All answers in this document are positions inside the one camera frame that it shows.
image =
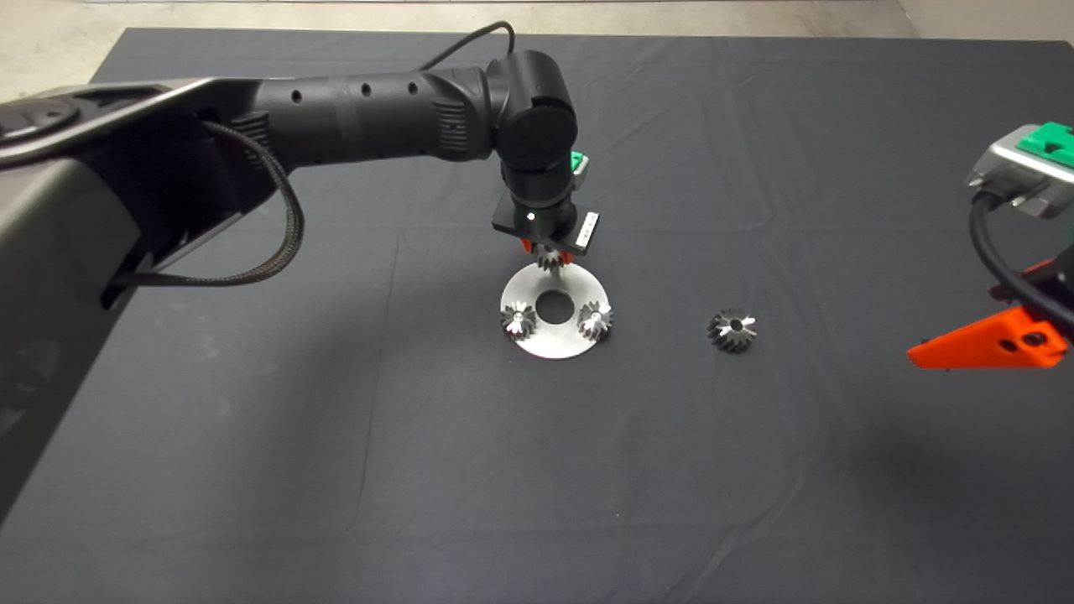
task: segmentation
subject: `silver robot component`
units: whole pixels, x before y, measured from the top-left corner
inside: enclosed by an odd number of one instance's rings
[[[1074,203],[1074,170],[1018,148],[1040,126],[1022,126],[989,145],[966,184],[989,185],[1012,196],[1011,205],[1036,218],[1055,218]]]
[[[595,302],[599,307],[611,308],[608,294],[593,273],[578,264],[566,264],[550,272],[537,264],[523,268],[507,282],[499,300],[500,308],[521,302],[536,306],[537,299],[548,291],[558,291],[570,298],[576,307]],[[569,359],[589,350],[597,343],[579,330],[578,322],[566,320],[550,323],[536,316],[533,333],[528,337],[514,341],[523,350],[545,359]]]
[[[562,251],[542,243],[534,245],[533,254],[537,257],[537,265],[546,271],[555,271],[565,264]]]
[[[590,302],[582,305],[582,310],[578,312],[578,331],[597,342],[608,334],[613,320],[611,306],[600,302]]]
[[[525,340],[534,332],[537,325],[537,313],[525,302],[514,301],[504,306],[499,312],[499,325],[504,333],[512,341]]]
[[[757,319],[738,308],[725,308],[709,321],[709,337],[724,353],[742,353],[757,337]]]

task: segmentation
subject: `screw hole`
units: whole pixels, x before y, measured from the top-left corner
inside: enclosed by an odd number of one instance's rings
[[[1026,335],[1022,335],[1021,341],[1029,346],[1040,346],[1041,344],[1047,342],[1048,339],[1043,333],[1034,331],[1032,333],[1027,333]]]

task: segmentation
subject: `concrete floor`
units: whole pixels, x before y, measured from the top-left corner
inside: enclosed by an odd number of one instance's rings
[[[89,80],[126,27],[1074,40],[1071,0],[217,2],[0,0],[0,100]]]

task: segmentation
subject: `white label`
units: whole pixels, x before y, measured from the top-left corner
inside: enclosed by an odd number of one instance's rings
[[[585,247],[590,244],[590,238],[593,236],[593,229],[597,228],[597,218],[599,217],[600,215],[596,212],[590,212],[585,215],[585,221],[582,222],[582,228],[578,231],[578,239],[575,240],[575,245]]]

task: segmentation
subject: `green connector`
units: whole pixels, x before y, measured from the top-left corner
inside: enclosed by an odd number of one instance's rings
[[[1018,148],[1074,168],[1074,129],[1049,121],[1018,142]]]

